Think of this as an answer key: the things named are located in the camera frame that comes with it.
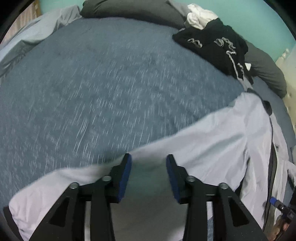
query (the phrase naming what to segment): white tufted headboard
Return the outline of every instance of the white tufted headboard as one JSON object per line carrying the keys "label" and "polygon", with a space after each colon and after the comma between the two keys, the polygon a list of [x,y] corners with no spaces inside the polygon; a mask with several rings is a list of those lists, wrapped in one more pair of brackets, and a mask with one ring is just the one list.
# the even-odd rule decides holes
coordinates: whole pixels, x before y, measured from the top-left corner
{"label": "white tufted headboard", "polygon": [[276,65],[282,70],[287,83],[287,95],[283,98],[288,114],[290,115],[294,132],[296,133],[296,46],[282,54],[276,61]]}

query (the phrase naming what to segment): mattress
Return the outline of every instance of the mattress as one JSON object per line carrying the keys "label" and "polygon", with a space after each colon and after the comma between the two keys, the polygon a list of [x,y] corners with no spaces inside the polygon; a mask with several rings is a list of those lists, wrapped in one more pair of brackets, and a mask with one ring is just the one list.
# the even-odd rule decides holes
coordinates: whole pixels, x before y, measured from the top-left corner
{"label": "mattress", "polygon": [[78,19],[34,47],[0,88],[0,206],[55,169],[107,163],[226,107],[233,77],[175,29]]}

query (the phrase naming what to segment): blue bedsheet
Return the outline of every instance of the blue bedsheet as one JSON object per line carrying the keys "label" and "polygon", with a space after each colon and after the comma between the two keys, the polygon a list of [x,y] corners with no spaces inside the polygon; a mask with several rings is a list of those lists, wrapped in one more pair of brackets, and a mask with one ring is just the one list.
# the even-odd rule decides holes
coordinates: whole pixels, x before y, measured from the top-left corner
{"label": "blue bedsheet", "polygon": [[102,164],[226,107],[237,80],[172,40],[173,28],[79,19],[0,87],[0,207],[42,175]]}

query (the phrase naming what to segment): metal bolt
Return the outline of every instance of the metal bolt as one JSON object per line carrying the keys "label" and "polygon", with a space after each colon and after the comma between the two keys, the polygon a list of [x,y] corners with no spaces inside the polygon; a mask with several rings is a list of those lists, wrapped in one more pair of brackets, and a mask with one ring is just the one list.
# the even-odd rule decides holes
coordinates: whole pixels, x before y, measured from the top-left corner
{"label": "metal bolt", "polygon": [[186,180],[187,180],[188,182],[195,182],[196,178],[195,178],[194,176],[188,176],[188,177],[186,178]]}
{"label": "metal bolt", "polygon": [[78,183],[71,183],[70,186],[69,186],[71,189],[76,189],[79,187],[79,184]]}
{"label": "metal bolt", "polygon": [[227,189],[228,188],[228,185],[226,183],[220,183],[219,186],[222,189]]}
{"label": "metal bolt", "polygon": [[103,178],[102,178],[102,180],[103,180],[104,182],[109,182],[111,179],[112,179],[112,177],[109,176],[109,175],[107,175],[107,176],[103,176]]}

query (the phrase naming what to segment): teal wall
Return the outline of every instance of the teal wall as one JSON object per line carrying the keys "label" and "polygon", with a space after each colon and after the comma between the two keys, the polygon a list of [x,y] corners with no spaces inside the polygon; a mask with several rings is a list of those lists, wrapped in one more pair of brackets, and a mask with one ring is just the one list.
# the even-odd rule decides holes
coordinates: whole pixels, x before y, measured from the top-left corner
{"label": "teal wall", "polygon": [[[267,52],[274,60],[296,44],[291,32],[263,0],[177,0],[186,4],[195,1],[215,12],[221,20],[233,27],[245,39]],[[42,13],[58,7],[78,5],[84,0],[40,0]]]}

